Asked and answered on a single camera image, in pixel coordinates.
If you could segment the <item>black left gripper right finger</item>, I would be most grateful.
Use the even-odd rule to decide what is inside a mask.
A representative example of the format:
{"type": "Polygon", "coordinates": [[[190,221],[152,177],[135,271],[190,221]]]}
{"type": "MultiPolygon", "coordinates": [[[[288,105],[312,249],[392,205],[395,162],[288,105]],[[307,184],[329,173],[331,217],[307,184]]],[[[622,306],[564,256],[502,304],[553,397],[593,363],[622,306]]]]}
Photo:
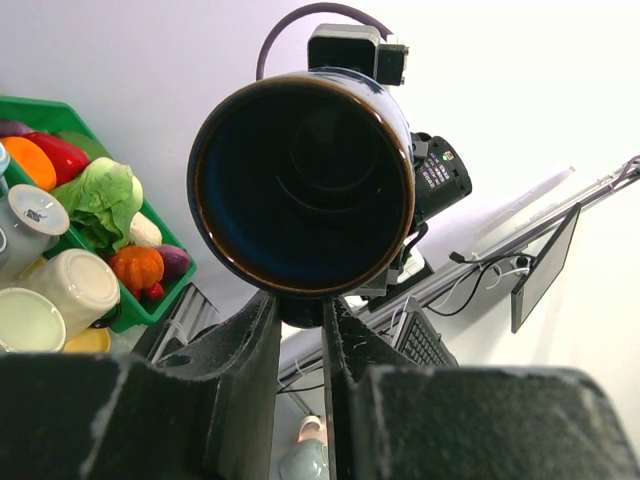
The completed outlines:
{"type": "Polygon", "coordinates": [[[334,479],[635,479],[605,393],[565,368],[421,367],[322,306],[334,479]]]}

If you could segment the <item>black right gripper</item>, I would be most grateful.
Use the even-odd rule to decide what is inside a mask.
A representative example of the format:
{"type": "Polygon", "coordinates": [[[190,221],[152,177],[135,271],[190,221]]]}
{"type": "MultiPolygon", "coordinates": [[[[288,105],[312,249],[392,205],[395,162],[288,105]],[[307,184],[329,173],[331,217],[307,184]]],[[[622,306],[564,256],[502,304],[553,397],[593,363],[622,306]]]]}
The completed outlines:
{"type": "Polygon", "coordinates": [[[415,173],[415,207],[409,234],[398,255],[373,280],[351,291],[350,297],[365,300],[384,297],[399,284],[411,250],[427,234],[427,221],[472,192],[472,182],[460,155],[440,136],[424,132],[411,133],[415,173]]]}

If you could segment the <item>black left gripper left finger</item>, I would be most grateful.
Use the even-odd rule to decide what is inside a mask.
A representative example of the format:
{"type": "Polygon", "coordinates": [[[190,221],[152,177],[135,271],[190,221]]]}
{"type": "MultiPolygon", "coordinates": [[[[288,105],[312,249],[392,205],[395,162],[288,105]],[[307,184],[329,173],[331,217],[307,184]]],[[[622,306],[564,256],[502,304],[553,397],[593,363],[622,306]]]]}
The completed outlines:
{"type": "Polygon", "coordinates": [[[134,354],[5,354],[5,479],[265,479],[280,351],[276,300],[156,364],[134,354]]]}

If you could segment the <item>dark blue mug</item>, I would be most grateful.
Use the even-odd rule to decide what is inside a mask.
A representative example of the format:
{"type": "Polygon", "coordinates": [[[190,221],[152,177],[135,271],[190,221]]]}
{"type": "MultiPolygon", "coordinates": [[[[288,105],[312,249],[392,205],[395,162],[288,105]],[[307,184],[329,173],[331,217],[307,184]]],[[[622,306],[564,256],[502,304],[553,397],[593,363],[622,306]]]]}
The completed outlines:
{"type": "Polygon", "coordinates": [[[194,223],[233,274],[273,295],[296,328],[381,275],[410,234],[408,124],[372,78],[323,67],[228,96],[189,154],[194,223]]]}

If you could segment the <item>light green mug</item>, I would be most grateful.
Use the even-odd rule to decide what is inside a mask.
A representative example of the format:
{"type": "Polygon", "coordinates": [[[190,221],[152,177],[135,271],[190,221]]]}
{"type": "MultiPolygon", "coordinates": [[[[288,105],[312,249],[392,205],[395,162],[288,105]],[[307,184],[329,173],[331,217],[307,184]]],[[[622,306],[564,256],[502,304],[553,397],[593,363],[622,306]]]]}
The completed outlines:
{"type": "Polygon", "coordinates": [[[1,290],[1,350],[12,353],[60,352],[66,327],[58,309],[25,288],[1,290]]]}

